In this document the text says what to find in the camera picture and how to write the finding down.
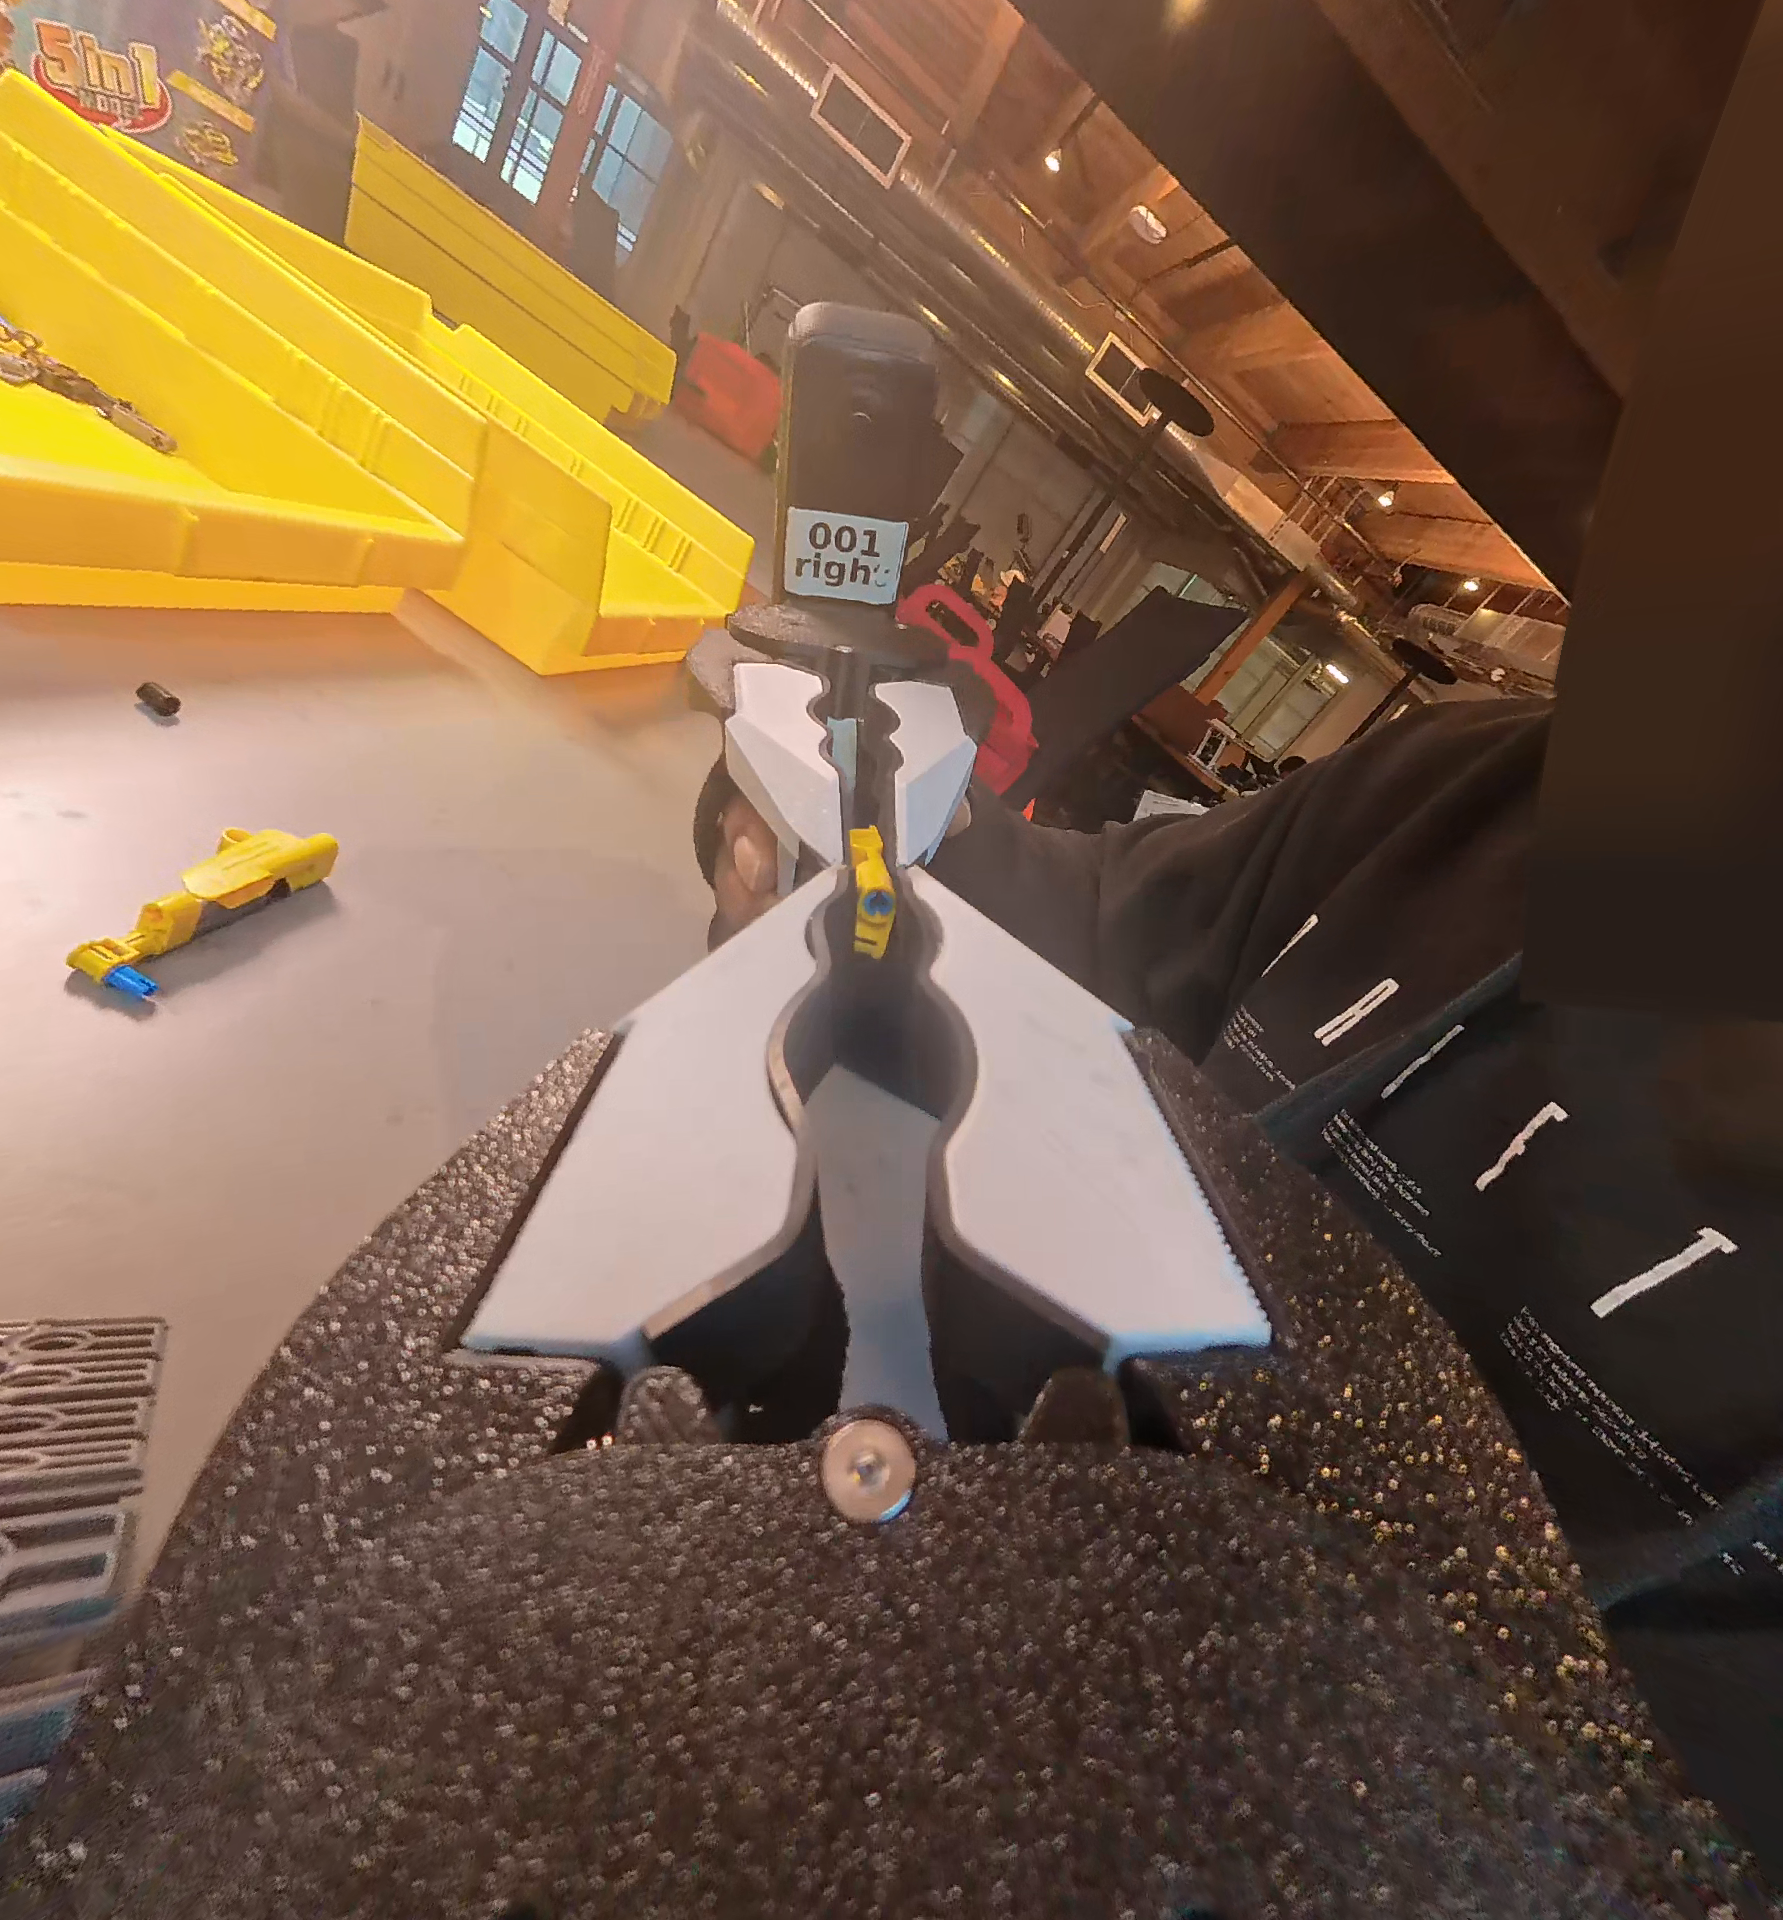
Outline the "mixed plastic connector pieces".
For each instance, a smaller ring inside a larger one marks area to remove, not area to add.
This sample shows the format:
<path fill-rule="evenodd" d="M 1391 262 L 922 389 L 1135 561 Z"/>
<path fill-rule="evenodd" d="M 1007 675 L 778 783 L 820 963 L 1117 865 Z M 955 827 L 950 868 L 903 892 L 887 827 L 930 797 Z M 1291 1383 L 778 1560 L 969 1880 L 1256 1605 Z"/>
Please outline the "mixed plastic connector pieces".
<path fill-rule="evenodd" d="M 34 331 L 15 326 L 4 314 L 0 314 L 0 383 L 51 392 L 53 396 L 79 403 L 98 416 L 103 416 L 113 432 L 122 432 L 127 438 L 147 443 L 157 454 L 169 459 L 180 452 L 178 438 L 160 423 L 152 423 L 147 414 L 139 414 L 137 403 L 115 396 L 91 374 L 42 351 Z"/>

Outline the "yellow tracked toy robot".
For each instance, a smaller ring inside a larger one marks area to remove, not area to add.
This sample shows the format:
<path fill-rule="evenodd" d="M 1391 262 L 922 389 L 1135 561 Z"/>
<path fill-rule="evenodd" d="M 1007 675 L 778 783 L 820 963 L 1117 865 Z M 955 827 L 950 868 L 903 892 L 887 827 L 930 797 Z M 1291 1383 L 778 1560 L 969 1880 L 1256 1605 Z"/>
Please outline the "yellow tracked toy robot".
<path fill-rule="evenodd" d="M 0 1842 L 122 1605 L 163 1347 L 152 1317 L 0 1324 Z"/>

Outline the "yellow beam assembly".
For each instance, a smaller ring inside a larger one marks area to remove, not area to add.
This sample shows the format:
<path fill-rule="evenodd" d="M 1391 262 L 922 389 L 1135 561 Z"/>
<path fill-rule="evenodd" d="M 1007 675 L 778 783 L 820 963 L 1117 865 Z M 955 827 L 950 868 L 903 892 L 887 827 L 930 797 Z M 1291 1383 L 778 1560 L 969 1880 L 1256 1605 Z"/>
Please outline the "yellow beam assembly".
<path fill-rule="evenodd" d="M 103 965 L 134 965 L 187 950 L 208 932 L 295 897 L 330 879 L 340 843 L 328 830 L 295 834 L 279 827 L 222 827 L 216 847 L 180 874 L 180 884 L 147 903 L 130 932 L 69 950 L 69 971 L 99 986 Z"/>

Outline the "robot kit cardboard box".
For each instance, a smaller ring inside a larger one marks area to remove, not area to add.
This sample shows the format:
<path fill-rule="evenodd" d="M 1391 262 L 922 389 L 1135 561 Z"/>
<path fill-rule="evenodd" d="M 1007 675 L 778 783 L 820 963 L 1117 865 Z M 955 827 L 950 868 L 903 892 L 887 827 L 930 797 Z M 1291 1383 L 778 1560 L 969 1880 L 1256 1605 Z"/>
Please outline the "robot kit cardboard box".
<path fill-rule="evenodd" d="M 10 5 L 5 60 L 93 127 L 255 134 L 279 62 L 275 5 Z"/>

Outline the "person's right hand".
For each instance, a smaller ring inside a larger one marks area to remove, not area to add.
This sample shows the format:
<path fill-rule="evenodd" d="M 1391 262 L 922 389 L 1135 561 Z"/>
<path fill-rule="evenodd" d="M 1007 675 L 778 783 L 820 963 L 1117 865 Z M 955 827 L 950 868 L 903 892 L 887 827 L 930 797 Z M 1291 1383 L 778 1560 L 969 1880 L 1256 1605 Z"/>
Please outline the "person's right hand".
<path fill-rule="evenodd" d="M 730 796 L 719 815 L 719 846 L 712 854 L 712 927 L 709 950 L 719 952 L 780 897 L 780 846 L 760 810 Z"/>

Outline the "yellow parts bin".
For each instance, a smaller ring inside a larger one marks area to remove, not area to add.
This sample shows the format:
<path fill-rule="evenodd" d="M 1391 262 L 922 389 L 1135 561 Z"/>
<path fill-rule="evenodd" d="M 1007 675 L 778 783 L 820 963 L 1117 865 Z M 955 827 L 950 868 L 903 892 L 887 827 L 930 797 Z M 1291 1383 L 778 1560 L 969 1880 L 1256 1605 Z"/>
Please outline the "yellow parts bin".
<path fill-rule="evenodd" d="M 0 564 L 450 586 L 479 414 L 15 75 L 0 78 L 0 318 L 172 441 L 0 376 Z"/>
<path fill-rule="evenodd" d="M 664 664 L 743 598 L 755 539 L 428 296 L 246 197 L 208 197 L 488 422 L 464 558 L 430 598 L 533 675 Z"/>
<path fill-rule="evenodd" d="M 590 416 L 666 408 L 666 345 L 371 121 L 357 121 L 343 239 Z"/>

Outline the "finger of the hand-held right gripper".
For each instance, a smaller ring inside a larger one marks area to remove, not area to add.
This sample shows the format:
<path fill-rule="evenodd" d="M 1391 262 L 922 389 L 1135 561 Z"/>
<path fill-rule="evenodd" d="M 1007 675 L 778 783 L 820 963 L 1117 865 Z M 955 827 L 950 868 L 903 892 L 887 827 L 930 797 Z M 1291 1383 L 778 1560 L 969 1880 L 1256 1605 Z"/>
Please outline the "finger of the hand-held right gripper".
<path fill-rule="evenodd" d="M 842 863 L 846 786 L 816 713 L 820 675 L 785 662 L 734 662 L 724 769 L 778 843 L 778 884 Z"/>
<path fill-rule="evenodd" d="M 877 839 L 896 881 L 941 847 L 976 756 L 948 684 L 877 684 Z"/>

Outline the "person's right forearm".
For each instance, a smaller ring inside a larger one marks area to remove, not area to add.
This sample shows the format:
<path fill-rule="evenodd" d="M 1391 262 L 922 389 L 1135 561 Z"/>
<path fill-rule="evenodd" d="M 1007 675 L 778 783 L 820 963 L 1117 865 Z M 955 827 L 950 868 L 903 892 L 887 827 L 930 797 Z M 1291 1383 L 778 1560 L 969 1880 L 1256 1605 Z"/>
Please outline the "person's right forearm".
<path fill-rule="evenodd" d="M 1102 830 L 979 789 L 930 874 L 1188 1060 L 1253 1005 L 1309 1071 L 1360 1000 L 1382 1038 L 1523 952 L 1552 716 L 1421 708 L 1241 802 Z"/>

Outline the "yellow wedge panel piece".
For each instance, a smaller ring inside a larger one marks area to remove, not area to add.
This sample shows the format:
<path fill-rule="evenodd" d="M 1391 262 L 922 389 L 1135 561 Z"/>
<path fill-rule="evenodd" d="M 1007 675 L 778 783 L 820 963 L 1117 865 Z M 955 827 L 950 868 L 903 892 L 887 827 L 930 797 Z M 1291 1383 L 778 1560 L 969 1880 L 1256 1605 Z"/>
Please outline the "yellow wedge panel piece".
<path fill-rule="evenodd" d="M 897 884 L 876 825 L 847 830 L 851 873 L 851 952 L 869 963 L 883 963 L 897 923 Z"/>

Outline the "red fuel canister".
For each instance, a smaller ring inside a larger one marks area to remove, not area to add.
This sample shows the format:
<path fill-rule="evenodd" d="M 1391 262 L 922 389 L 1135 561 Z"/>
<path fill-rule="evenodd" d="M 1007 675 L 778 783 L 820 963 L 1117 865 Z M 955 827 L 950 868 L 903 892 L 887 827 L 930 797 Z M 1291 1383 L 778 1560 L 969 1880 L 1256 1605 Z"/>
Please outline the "red fuel canister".
<path fill-rule="evenodd" d="M 950 586 L 927 582 L 900 595 L 900 629 L 927 630 L 948 646 L 957 690 L 972 695 L 972 728 L 979 734 L 976 779 L 995 796 L 1007 796 L 1028 770 L 1038 734 L 1033 704 L 995 657 L 991 622 Z"/>

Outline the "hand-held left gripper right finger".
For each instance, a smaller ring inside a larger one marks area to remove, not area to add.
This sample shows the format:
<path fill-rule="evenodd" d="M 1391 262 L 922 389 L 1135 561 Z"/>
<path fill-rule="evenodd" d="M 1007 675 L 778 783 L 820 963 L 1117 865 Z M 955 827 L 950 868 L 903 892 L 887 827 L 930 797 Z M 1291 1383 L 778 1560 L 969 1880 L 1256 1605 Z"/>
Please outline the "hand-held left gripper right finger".
<path fill-rule="evenodd" d="M 907 881 L 955 1045 L 927 1177 L 930 1354 L 1264 1350 L 1267 1317 L 1129 1023 L 927 873 Z"/>

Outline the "red container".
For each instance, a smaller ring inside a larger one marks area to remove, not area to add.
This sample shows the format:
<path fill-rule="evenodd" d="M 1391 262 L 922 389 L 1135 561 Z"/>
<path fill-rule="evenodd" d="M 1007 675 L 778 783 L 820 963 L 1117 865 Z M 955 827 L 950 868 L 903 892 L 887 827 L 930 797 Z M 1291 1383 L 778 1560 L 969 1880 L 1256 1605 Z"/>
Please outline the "red container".
<path fill-rule="evenodd" d="M 749 349 L 701 331 L 676 370 L 670 408 L 759 463 L 780 423 L 780 374 Z"/>

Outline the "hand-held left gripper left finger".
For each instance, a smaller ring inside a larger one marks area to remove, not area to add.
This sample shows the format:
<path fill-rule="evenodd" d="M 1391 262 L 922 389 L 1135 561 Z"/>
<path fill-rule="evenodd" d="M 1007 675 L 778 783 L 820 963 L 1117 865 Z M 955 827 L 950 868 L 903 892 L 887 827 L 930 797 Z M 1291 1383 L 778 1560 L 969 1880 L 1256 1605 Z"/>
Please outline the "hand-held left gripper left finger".
<path fill-rule="evenodd" d="M 645 1366 L 807 1218 L 771 1043 L 816 986 L 836 873 L 640 1002 L 614 1032 L 464 1326 L 475 1355 Z"/>

